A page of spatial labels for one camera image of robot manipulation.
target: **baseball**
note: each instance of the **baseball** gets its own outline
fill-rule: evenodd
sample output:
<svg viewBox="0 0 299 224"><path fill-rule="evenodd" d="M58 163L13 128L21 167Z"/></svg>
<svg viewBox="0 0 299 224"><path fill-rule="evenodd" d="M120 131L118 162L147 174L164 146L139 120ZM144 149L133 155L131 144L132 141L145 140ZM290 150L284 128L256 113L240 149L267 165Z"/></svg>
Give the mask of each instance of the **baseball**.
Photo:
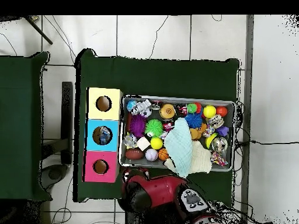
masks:
<svg viewBox="0 0 299 224"><path fill-rule="evenodd" d="M145 153L145 158L150 162L154 162L158 158L158 152L155 149L149 149Z"/></svg>

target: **yellow cube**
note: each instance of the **yellow cube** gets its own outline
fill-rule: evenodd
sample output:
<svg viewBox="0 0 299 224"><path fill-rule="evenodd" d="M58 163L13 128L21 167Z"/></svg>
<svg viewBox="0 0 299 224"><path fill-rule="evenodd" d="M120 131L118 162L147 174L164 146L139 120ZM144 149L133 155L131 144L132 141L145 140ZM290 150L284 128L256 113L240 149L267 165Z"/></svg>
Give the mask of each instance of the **yellow cube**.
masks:
<svg viewBox="0 0 299 224"><path fill-rule="evenodd" d="M86 99L88 118L94 120L119 120L121 98L119 89L89 87Z"/></svg>

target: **metal tray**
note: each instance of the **metal tray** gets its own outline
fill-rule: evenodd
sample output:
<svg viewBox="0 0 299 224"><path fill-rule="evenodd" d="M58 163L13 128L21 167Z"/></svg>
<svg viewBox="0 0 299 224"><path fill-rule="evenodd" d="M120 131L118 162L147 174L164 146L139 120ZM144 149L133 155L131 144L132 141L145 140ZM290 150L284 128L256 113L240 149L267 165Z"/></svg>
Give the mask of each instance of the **metal tray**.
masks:
<svg viewBox="0 0 299 224"><path fill-rule="evenodd" d="M122 166L141 166L141 167L154 167L154 168L162 168L167 169L166 166L163 165L163 161L157 159L154 162L149 162L145 157L139 160L130 160L126 158L125 152L127 150L126 146L123 144L123 139L126 136L126 122L127 122L127 103L130 100L136 100L138 102L142 102L145 99L149 99L150 101L153 100L160 100L163 103L171 103L171 104L177 104L177 103L193 103L193 102L199 102L202 107L205 107L206 105L213 105L215 107L218 106L225 106L228 110L227 115L224 117L224 126L228 127L229 133L227 138L228 141L228 148L225 153L225 159L228 162L225 166L219 166L217 164L212 165L211 171L215 172L228 172L232 169L232 166L234 164L234 141L235 141L235 120L236 120L236 104L233 101L221 101L221 100L201 100L201 99L185 99L185 98L173 98L173 97L158 97L158 96L130 96L125 95L122 99L122 108L123 108L123 120L120 125L120 140L119 140L119 163ZM148 117L148 120L150 119L159 119L162 120L162 117L159 114L158 110L153 110L152 114ZM206 148L204 143L205 138L201 137L199 141L201 144Z"/></svg>

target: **orange ball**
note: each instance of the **orange ball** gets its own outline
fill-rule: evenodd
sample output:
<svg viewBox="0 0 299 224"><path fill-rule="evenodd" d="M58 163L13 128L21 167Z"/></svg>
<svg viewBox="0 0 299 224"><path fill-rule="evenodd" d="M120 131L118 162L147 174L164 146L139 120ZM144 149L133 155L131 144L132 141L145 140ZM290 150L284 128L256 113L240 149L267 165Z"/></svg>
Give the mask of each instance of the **orange ball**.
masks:
<svg viewBox="0 0 299 224"><path fill-rule="evenodd" d="M169 158L169 154L165 148L160 149L158 155L160 160L167 160Z"/></svg>

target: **green cloth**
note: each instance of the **green cloth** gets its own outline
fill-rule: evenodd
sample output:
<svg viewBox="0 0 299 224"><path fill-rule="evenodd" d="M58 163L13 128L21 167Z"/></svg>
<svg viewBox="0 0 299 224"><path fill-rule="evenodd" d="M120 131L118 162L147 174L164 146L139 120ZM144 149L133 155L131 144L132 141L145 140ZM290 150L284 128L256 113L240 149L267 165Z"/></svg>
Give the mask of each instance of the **green cloth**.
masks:
<svg viewBox="0 0 299 224"><path fill-rule="evenodd" d="M49 200L39 184L41 68L47 52L0 56L0 198Z"/></svg>
<svg viewBox="0 0 299 224"><path fill-rule="evenodd" d="M114 184L82 182L86 88L120 89L124 95L149 95L211 100L237 100L239 61L169 61L123 57L94 57L84 49L76 60L76 97L79 97L78 200L120 198L121 174ZM151 176L169 173L168 169L150 169ZM196 173L187 177L191 187L207 200L231 205L232 171Z"/></svg>

